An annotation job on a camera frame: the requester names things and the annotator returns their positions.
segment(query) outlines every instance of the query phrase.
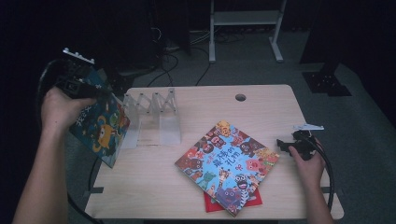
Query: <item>dark background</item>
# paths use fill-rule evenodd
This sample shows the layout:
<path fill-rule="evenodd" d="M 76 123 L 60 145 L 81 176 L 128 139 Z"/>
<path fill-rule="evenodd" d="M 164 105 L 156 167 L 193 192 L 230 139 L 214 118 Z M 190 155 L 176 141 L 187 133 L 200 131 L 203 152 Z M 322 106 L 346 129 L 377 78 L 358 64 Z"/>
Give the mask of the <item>dark background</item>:
<path fill-rule="evenodd" d="M 117 68 L 158 65 L 161 27 L 189 52 L 188 29 L 208 29 L 208 0 L 2 1 L 1 214 L 11 221 L 39 139 L 35 92 L 45 65 L 65 47 L 94 58 L 111 78 Z M 278 1 L 217 1 L 217 10 L 277 8 Z M 302 0 L 287 4 L 282 30 L 311 30 L 302 63 L 336 57 L 358 76 L 395 124 L 396 20 L 394 1 Z"/>

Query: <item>cable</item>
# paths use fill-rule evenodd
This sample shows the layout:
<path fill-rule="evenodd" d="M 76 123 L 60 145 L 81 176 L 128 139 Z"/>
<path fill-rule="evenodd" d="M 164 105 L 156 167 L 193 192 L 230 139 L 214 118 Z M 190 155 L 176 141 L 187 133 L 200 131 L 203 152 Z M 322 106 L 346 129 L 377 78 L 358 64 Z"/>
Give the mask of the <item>cable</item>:
<path fill-rule="evenodd" d="M 160 30 L 159 28 L 157 28 L 157 27 L 151 27 L 151 30 L 156 30 L 156 31 L 158 31 L 158 37 L 157 37 L 157 40 L 156 40 L 156 41 L 154 41 L 154 42 L 156 42 L 156 43 L 157 43 L 157 41 L 159 41 L 159 40 L 161 39 L 161 36 L 163 36 L 163 32 L 161 32 L 161 30 Z"/>
<path fill-rule="evenodd" d="M 221 26 L 217 26 L 214 33 L 217 33 L 218 30 L 220 30 Z M 190 41 L 190 45 L 196 45 L 199 43 L 203 43 L 204 41 L 208 40 L 210 37 L 210 32 L 205 30 L 205 31 L 190 31 L 191 34 L 195 34 L 195 33 L 205 33 L 204 35 L 197 37 L 196 39 L 193 39 L 192 41 Z M 170 52 L 175 52 L 180 50 L 180 47 L 174 47 L 174 48 L 165 48 L 165 50 L 170 53 Z"/>
<path fill-rule="evenodd" d="M 91 172 L 90 172 L 90 178 L 88 179 L 88 191 L 91 191 L 91 180 L 92 180 L 92 174 L 93 174 L 93 170 L 96 166 L 96 163 L 98 162 L 99 157 L 96 157 L 95 161 L 93 162 L 93 166 L 91 168 Z"/>
<path fill-rule="evenodd" d="M 239 38 L 237 35 L 228 35 L 228 34 L 224 34 L 224 33 L 220 33 L 218 35 L 216 35 L 216 43 L 217 44 L 221 44 L 221 45 L 228 45 L 228 44 L 233 44 L 239 41 L 242 41 L 245 39 L 245 35 L 241 32 L 240 35 L 242 36 L 241 38 Z M 219 41 L 218 38 L 222 37 L 224 40 L 223 41 Z"/>
<path fill-rule="evenodd" d="M 67 201 L 70 203 L 70 205 L 83 217 L 87 218 L 91 223 L 97 223 L 97 224 L 101 224 L 103 223 L 102 221 L 98 221 L 95 218 L 91 217 L 90 215 L 88 215 L 87 213 L 85 213 L 84 211 L 82 211 L 77 205 L 76 203 L 73 201 L 72 197 L 70 196 L 70 194 L 67 192 Z"/>
<path fill-rule="evenodd" d="M 207 58 L 209 58 L 209 53 L 207 53 L 206 50 L 200 49 L 200 48 L 192 48 L 192 49 L 198 49 L 198 50 L 200 50 L 200 51 L 203 51 L 203 52 L 206 54 Z M 202 78 L 204 78 L 204 76 L 206 75 L 206 73 L 207 73 L 207 71 L 209 70 L 209 68 L 210 68 L 210 63 L 207 64 L 206 70 L 205 70 L 204 73 L 200 76 L 200 78 L 198 79 L 198 81 L 195 83 L 195 86 L 198 86 L 198 83 L 202 80 Z"/>
<path fill-rule="evenodd" d="M 168 74 L 168 77 L 169 77 L 169 79 L 171 80 L 171 83 L 173 83 L 173 79 L 172 79 L 171 76 L 169 75 L 169 72 L 172 71 L 173 69 L 175 69 L 175 68 L 177 67 L 177 65 L 178 65 L 178 58 L 177 58 L 175 55 L 172 55 L 172 54 L 166 54 L 166 55 L 167 55 L 167 56 L 170 56 L 170 57 L 172 57 L 172 58 L 174 58 L 174 59 L 176 60 L 175 65 L 173 65 L 169 70 L 166 70 L 166 69 L 163 68 L 164 72 L 161 73 L 161 74 L 159 74 L 158 76 L 156 76 L 154 79 L 152 79 L 152 80 L 150 81 L 150 83 L 147 85 L 147 87 L 149 87 L 155 80 L 157 80 L 159 77 L 161 77 L 161 76 L 163 76 L 163 75 L 165 75 L 165 74 Z"/>
<path fill-rule="evenodd" d="M 324 150 L 322 148 L 320 148 L 320 147 L 322 147 L 322 145 L 320 143 L 318 143 L 316 141 L 316 143 L 314 144 L 314 143 L 312 143 L 312 141 L 310 141 L 309 139 L 304 137 L 302 134 L 299 134 L 299 133 L 297 133 L 297 134 L 298 134 L 298 139 L 305 141 L 311 147 L 313 147 L 315 149 L 315 151 L 317 151 L 320 154 L 320 156 L 323 158 L 323 160 L 326 162 L 326 171 L 327 171 L 327 174 L 329 175 L 329 179 L 330 179 L 330 192 L 329 192 L 329 200 L 327 201 L 327 206 L 329 207 L 329 210 L 332 211 L 332 201 L 333 201 L 333 197 L 334 197 L 334 177 L 332 175 L 332 165 L 330 164 L 330 161 L 327 158 Z"/>

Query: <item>cartoon illustration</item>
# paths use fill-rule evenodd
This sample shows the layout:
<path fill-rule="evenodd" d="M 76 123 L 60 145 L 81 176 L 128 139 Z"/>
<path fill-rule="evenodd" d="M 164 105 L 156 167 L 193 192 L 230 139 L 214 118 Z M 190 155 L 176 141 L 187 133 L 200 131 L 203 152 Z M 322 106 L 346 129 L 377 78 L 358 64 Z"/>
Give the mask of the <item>cartoon illustration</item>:
<path fill-rule="evenodd" d="M 235 217 L 254 197 L 277 158 L 275 152 L 222 120 L 188 148 L 175 165 L 205 191 L 205 196 Z"/>
<path fill-rule="evenodd" d="M 192 170 L 198 170 L 202 168 L 202 161 L 198 159 L 190 159 L 186 155 L 184 155 L 176 162 L 176 165 L 183 170 L 187 168 L 190 168 Z"/>
<path fill-rule="evenodd" d="M 96 144 L 93 144 L 92 149 L 94 152 L 98 152 L 102 149 L 102 147 L 108 149 L 109 151 L 109 155 L 112 155 L 115 151 L 114 145 L 109 145 L 110 140 L 111 140 L 111 136 L 113 135 L 119 135 L 117 130 L 113 129 L 113 127 L 111 127 L 110 125 L 106 124 L 106 118 L 104 116 L 99 116 L 98 118 L 98 122 L 102 121 L 103 124 L 100 125 L 100 132 L 99 132 L 99 136 L 97 139 L 97 142 L 99 143 L 99 146 L 97 146 Z"/>
<path fill-rule="evenodd" d="M 126 117 L 125 111 L 121 105 L 117 104 L 117 108 L 119 110 L 115 114 L 116 118 L 118 119 L 116 124 L 118 124 L 120 128 L 124 128 L 125 126 L 128 127 L 131 121 L 129 121 L 128 117 Z"/>
<path fill-rule="evenodd" d="M 208 190 L 206 191 L 206 193 L 209 194 L 210 197 L 214 198 L 214 197 L 215 197 L 215 193 L 216 193 L 216 192 L 215 192 L 215 189 L 216 189 L 216 186 L 215 186 L 215 184 L 213 183 L 212 186 L 210 187 L 210 189 L 208 189 Z"/>
<path fill-rule="evenodd" d="M 271 163 L 275 163 L 279 159 L 279 155 L 277 155 L 275 152 L 271 151 L 268 147 L 260 148 L 260 149 L 254 150 L 253 152 L 254 152 L 254 154 L 256 154 L 257 157 L 259 157 L 265 161 L 271 162 Z"/>
<path fill-rule="evenodd" d="M 257 142 L 256 140 L 250 138 L 248 140 L 248 142 L 244 142 L 242 143 L 239 148 L 241 148 L 242 153 L 249 155 L 249 157 L 253 157 L 254 151 L 260 148 L 264 148 L 265 146 L 263 146 L 262 144 L 260 144 L 259 142 Z"/>
<path fill-rule="evenodd" d="M 223 205 L 234 205 L 239 206 L 241 204 L 241 194 L 234 189 L 218 189 L 216 192 L 216 199 Z"/>
<path fill-rule="evenodd" d="M 111 114 L 108 121 L 112 127 L 118 127 L 120 123 L 120 111 L 116 111 L 113 114 Z"/>
<path fill-rule="evenodd" d="M 220 134 L 224 137 L 228 137 L 231 134 L 230 123 L 225 120 L 222 120 L 216 124 L 216 129 L 218 129 Z"/>
<path fill-rule="evenodd" d="M 195 173 L 193 173 L 193 175 L 191 176 L 191 178 L 196 181 L 199 177 L 202 177 L 202 171 L 195 171 Z"/>
<path fill-rule="evenodd" d="M 249 179 L 250 182 L 251 182 L 250 186 L 252 186 L 254 189 L 256 189 L 256 188 L 259 186 L 260 181 L 256 178 L 256 176 L 254 176 L 254 175 L 249 175 L 249 176 L 248 176 L 248 179 Z"/>
<path fill-rule="evenodd" d="M 209 182 L 215 177 L 216 177 L 215 174 L 206 172 L 204 174 L 204 179 L 201 180 L 200 182 L 198 182 L 199 187 L 201 187 L 201 189 L 203 189 L 203 190 L 206 190 Z"/>
<path fill-rule="evenodd" d="M 238 129 L 233 129 L 233 132 L 231 133 L 231 136 L 233 137 L 233 141 L 231 142 L 231 145 L 233 147 L 239 147 L 245 139 L 248 138 L 248 135 L 240 132 Z"/>
<path fill-rule="evenodd" d="M 262 159 L 249 159 L 247 160 L 247 169 L 249 171 L 260 172 L 262 175 L 267 175 L 268 171 L 272 168 L 273 165 L 265 165 Z"/>
<path fill-rule="evenodd" d="M 230 176 L 230 169 L 228 169 L 227 171 L 225 171 L 222 167 L 221 169 L 219 169 L 219 186 L 218 189 L 222 188 L 222 185 L 224 183 L 224 181 L 228 178 L 228 176 Z"/>
<path fill-rule="evenodd" d="M 244 206 L 245 203 L 248 201 L 249 195 L 248 195 L 248 182 L 247 182 L 247 178 L 245 175 L 237 175 L 235 177 L 235 182 L 236 182 L 236 186 L 240 189 L 241 192 L 241 203 L 240 206 Z"/>
<path fill-rule="evenodd" d="M 217 135 L 214 135 L 212 138 L 210 138 L 210 142 L 213 144 L 213 146 L 218 147 L 219 149 L 221 149 L 226 144 L 224 140 Z"/>

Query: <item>black cable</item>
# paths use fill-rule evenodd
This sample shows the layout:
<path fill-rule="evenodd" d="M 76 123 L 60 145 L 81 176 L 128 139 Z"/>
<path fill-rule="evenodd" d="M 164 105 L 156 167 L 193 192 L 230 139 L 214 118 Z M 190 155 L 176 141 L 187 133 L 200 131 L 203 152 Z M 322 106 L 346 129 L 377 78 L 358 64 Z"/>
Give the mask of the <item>black cable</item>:
<path fill-rule="evenodd" d="M 87 218 L 91 223 L 97 223 L 97 224 L 101 224 L 103 223 L 102 221 L 98 221 L 95 218 L 91 217 L 90 215 L 88 215 L 87 213 L 85 213 L 84 211 L 82 211 L 77 205 L 76 203 L 73 201 L 72 197 L 70 196 L 70 194 L 67 192 L 67 201 L 70 203 L 70 205 L 83 217 Z"/>
<path fill-rule="evenodd" d="M 216 35 L 215 41 L 216 44 L 229 45 L 245 39 L 245 35 L 242 32 L 240 33 L 240 35 L 242 36 L 241 38 L 238 37 L 237 35 L 228 35 L 228 34 L 220 33 Z"/>
<path fill-rule="evenodd" d="M 96 163 L 98 162 L 99 157 L 96 157 L 95 161 L 93 162 L 93 166 L 91 168 L 91 172 L 90 172 L 90 178 L 88 179 L 88 191 L 91 192 L 91 180 L 92 180 L 92 174 L 93 174 L 93 170 L 96 166 Z"/>
<path fill-rule="evenodd" d="M 206 52 L 206 50 L 200 49 L 200 48 L 192 48 L 192 49 L 198 49 L 198 50 L 204 52 L 204 53 L 206 54 L 207 58 L 209 58 L 209 53 Z M 204 78 L 204 76 L 206 75 L 206 73 L 207 73 L 207 71 L 209 70 L 209 68 L 210 68 L 210 63 L 207 64 L 206 70 L 205 70 L 204 73 L 200 76 L 200 78 L 198 79 L 198 81 L 195 83 L 195 86 L 198 86 L 198 83 L 202 80 L 202 78 Z"/>
<path fill-rule="evenodd" d="M 169 79 L 171 80 L 171 82 L 173 81 L 173 79 L 172 79 L 172 78 L 170 77 L 170 75 L 169 75 L 169 72 L 172 71 L 172 70 L 174 70 L 174 69 L 177 67 L 177 65 L 178 65 L 178 58 L 177 58 L 175 55 L 172 55 L 172 54 L 166 54 L 166 56 L 171 56 L 171 57 L 173 57 L 173 58 L 176 60 L 175 65 L 173 65 L 169 70 L 163 69 L 165 72 L 159 74 L 159 75 L 156 76 L 154 79 L 152 79 L 152 80 L 150 81 L 150 83 L 147 85 L 147 87 L 149 87 L 155 80 L 157 80 L 159 77 L 161 77 L 161 76 L 163 76 L 163 75 L 165 75 L 165 74 L 168 74 Z"/>
<path fill-rule="evenodd" d="M 316 143 L 314 144 L 314 143 L 312 143 L 312 141 L 310 141 L 309 139 L 304 137 L 302 134 L 298 134 L 298 135 L 299 135 L 298 139 L 304 140 L 306 143 L 311 145 L 311 147 L 313 147 L 315 149 L 315 151 L 317 151 L 320 154 L 320 156 L 323 158 L 323 160 L 326 162 L 326 171 L 327 171 L 327 174 L 329 175 L 329 180 L 330 180 L 329 200 L 327 201 L 327 206 L 329 207 L 329 210 L 332 211 L 332 201 L 333 201 L 333 197 L 334 197 L 334 177 L 332 175 L 332 165 L 330 164 L 330 161 L 327 158 L 324 150 L 322 148 L 320 148 L 320 147 L 322 147 L 321 144 L 319 144 L 317 141 L 315 141 Z"/>
<path fill-rule="evenodd" d="M 169 71 L 167 71 L 165 69 L 163 69 L 163 71 L 166 73 L 166 75 L 168 75 L 168 78 L 169 78 L 169 83 L 166 86 L 170 85 L 171 87 L 173 87 L 173 79 L 172 79 L 171 75 L 169 74 Z"/>

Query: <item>picture book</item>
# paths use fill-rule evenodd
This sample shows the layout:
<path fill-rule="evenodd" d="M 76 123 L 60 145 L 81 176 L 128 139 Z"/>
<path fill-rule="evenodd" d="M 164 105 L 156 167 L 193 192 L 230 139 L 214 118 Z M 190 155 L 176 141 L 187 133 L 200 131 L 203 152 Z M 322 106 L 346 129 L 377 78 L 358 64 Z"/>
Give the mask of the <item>picture book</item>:
<path fill-rule="evenodd" d="M 96 88 L 106 86 L 93 69 L 83 81 Z M 69 132 L 112 168 L 129 125 L 120 100 L 109 94 L 85 107 Z"/>
<path fill-rule="evenodd" d="M 235 217 L 278 158 L 268 147 L 222 120 L 175 165 Z"/>
<path fill-rule="evenodd" d="M 206 212 L 216 212 L 224 210 L 224 208 L 218 204 L 213 198 L 211 198 L 206 192 L 204 192 L 204 200 L 205 200 L 205 210 Z M 259 190 L 254 190 L 253 196 L 251 196 L 245 207 L 260 205 L 262 204 L 262 196 L 259 193 Z"/>

